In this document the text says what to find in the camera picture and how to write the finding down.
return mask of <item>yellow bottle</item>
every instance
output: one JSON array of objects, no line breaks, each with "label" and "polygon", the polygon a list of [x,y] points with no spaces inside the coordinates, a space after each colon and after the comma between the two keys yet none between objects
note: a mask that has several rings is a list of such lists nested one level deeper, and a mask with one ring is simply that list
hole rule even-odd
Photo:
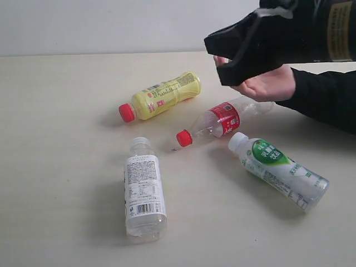
[{"label": "yellow bottle", "polygon": [[125,122],[137,118],[147,120],[183,100],[197,96],[200,87],[198,76],[188,71],[174,80],[159,83],[134,94],[131,103],[121,105],[118,110]]}]

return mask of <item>person's arm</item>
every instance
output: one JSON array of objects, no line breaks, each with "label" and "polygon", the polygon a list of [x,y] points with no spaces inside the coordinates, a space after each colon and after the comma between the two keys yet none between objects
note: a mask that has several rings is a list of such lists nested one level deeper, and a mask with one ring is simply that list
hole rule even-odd
[{"label": "person's arm", "polygon": [[356,71],[313,74],[293,70],[292,98],[276,102],[310,118],[356,134]]}]

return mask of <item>empty bottle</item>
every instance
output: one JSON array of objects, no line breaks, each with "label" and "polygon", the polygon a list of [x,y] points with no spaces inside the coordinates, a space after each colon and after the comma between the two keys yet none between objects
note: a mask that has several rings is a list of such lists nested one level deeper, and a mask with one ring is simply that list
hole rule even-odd
[{"label": "empty bottle", "polygon": [[127,236],[133,243],[160,239],[167,215],[159,162],[148,139],[132,140],[124,172]]},{"label": "empty bottle", "polygon": [[273,108],[274,102],[256,102],[246,96],[224,102],[200,115],[188,130],[177,134],[182,147],[196,141],[210,142],[236,130],[242,123],[265,114]]},{"label": "empty bottle", "polygon": [[297,164],[263,139],[249,139],[238,132],[228,147],[250,173],[276,188],[305,213],[317,205],[329,187],[327,179]]},{"label": "empty bottle", "polygon": [[121,105],[118,110],[125,122],[139,118],[148,120],[177,103],[200,94],[198,76],[188,71],[174,80],[159,83],[133,95],[131,103]]}]

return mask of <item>bottle label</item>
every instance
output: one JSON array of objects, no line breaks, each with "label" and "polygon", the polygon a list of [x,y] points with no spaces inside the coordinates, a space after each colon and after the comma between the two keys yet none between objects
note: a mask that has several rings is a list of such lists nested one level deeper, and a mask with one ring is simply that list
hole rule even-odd
[{"label": "bottle label", "polygon": [[[285,156],[263,139],[258,139],[253,143],[251,149],[241,157],[241,163],[248,171],[269,183],[304,211],[308,208],[310,201],[319,197],[318,190],[324,189],[327,182],[324,178]],[[305,186],[314,186],[315,190],[308,196],[304,196],[301,191],[305,189]]]},{"label": "bottle label", "polygon": [[234,131],[240,126],[240,117],[233,105],[224,102],[210,109],[218,118],[223,128],[223,135]]},{"label": "bottle label", "polygon": [[125,206],[128,219],[147,214],[166,216],[158,158],[135,156],[125,165]]},{"label": "bottle label", "polygon": [[161,82],[134,94],[142,119],[152,118],[176,105],[178,102],[197,96],[200,81],[193,72],[185,72],[176,79]]}]

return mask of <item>beige table surface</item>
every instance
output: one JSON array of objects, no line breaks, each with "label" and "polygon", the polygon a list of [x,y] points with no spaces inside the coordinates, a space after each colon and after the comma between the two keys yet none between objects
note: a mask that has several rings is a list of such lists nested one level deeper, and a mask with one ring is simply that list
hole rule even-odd
[{"label": "beige table surface", "polygon": [[[201,78],[197,98],[121,121],[135,92],[187,70]],[[228,137],[179,149],[177,132],[239,96],[205,52],[0,58],[0,91],[1,267],[355,266],[355,137],[280,106],[241,126],[330,180],[307,216],[247,173]],[[123,163],[136,136],[158,153],[169,218],[166,236],[144,245],[125,239]]]}]

